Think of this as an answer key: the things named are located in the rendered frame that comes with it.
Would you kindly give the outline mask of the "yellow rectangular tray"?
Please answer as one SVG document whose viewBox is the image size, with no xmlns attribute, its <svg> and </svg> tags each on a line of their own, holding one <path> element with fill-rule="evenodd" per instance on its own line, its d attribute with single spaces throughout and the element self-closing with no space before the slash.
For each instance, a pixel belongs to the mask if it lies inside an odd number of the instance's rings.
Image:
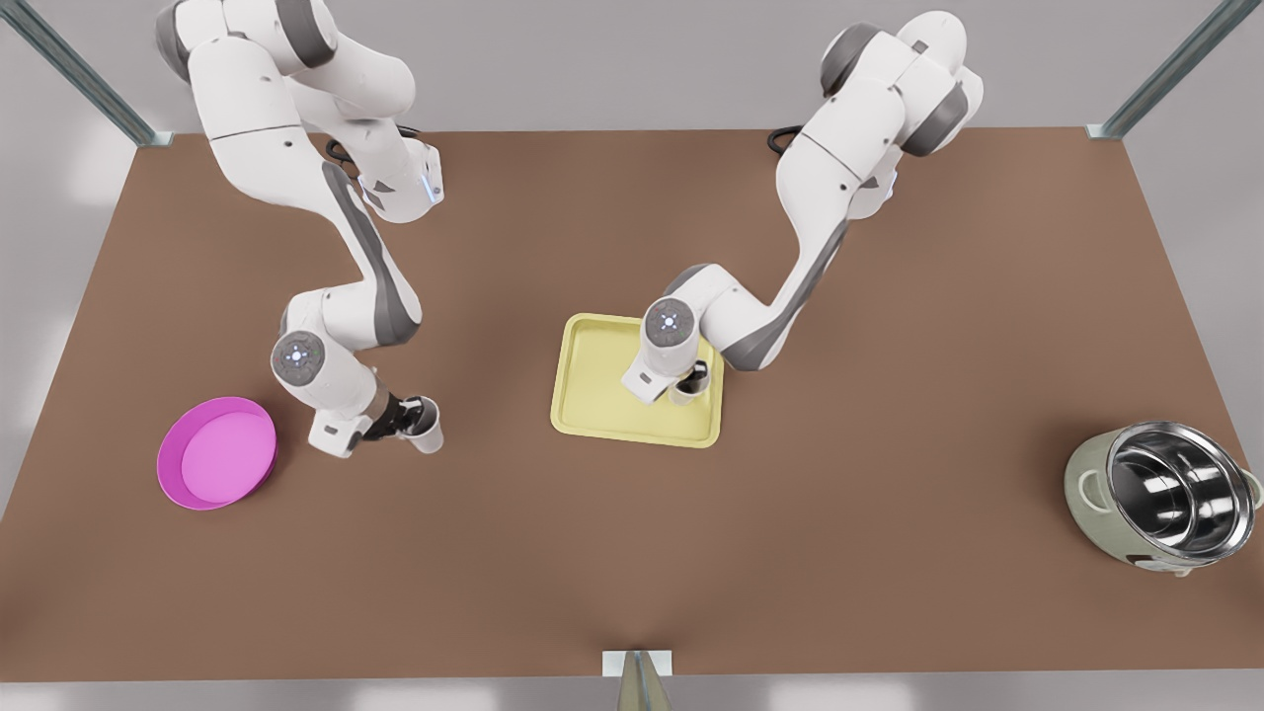
<svg viewBox="0 0 1264 711">
<path fill-rule="evenodd" d="M 700 342 L 709 387 L 685 405 L 640 402 L 621 382 L 638 350 L 638 319 L 578 312 L 564 329 L 550 419 L 564 434 L 709 448 L 720 434 L 724 361 Z"/>
</svg>

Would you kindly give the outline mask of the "silver frame post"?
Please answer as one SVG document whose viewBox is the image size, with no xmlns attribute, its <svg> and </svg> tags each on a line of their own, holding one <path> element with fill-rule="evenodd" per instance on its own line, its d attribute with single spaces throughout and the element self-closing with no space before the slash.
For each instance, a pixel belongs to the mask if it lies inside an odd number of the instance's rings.
<svg viewBox="0 0 1264 711">
<path fill-rule="evenodd" d="M 672 652 L 603 652 L 603 676 L 621 679 L 616 711 L 672 711 L 664 676 L 672 676 Z"/>
<path fill-rule="evenodd" d="M 1221 0 L 1111 116 L 1101 124 L 1088 124 L 1086 135 L 1091 140 L 1122 140 L 1202 59 L 1263 5 L 1264 0 Z"/>
<path fill-rule="evenodd" d="M 135 147 L 169 147 L 174 134 L 158 132 L 46 22 L 27 0 L 0 0 L 0 19 L 66 78 Z"/>
</svg>

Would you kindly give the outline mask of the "magenta round bowl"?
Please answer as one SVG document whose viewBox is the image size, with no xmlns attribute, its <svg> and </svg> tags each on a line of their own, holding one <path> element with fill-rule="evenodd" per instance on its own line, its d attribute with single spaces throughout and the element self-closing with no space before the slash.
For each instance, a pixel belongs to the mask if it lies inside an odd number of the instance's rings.
<svg viewBox="0 0 1264 711">
<path fill-rule="evenodd" d="M 276 423 L 257 401 L 220 397 L 171 425 L 155 458 L 161 491 L 181 509 L 212 512 L 265 482 L 278 455 Z"/>
</svg>

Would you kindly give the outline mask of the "grey pot with steel interior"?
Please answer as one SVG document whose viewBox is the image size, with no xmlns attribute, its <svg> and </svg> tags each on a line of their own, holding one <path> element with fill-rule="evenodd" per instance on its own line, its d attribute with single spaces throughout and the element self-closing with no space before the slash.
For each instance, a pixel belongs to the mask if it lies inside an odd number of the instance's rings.
<svg viewBox="0 0 1264 711">
<path fill-rule="evenodd" d="M 1071 517 L 1102 553 L 1178 578 L 1240 550 L 1264 509 L 1264 482 L 1181 423 L 1090 436 L 1063 487 Z"/>
</svg>

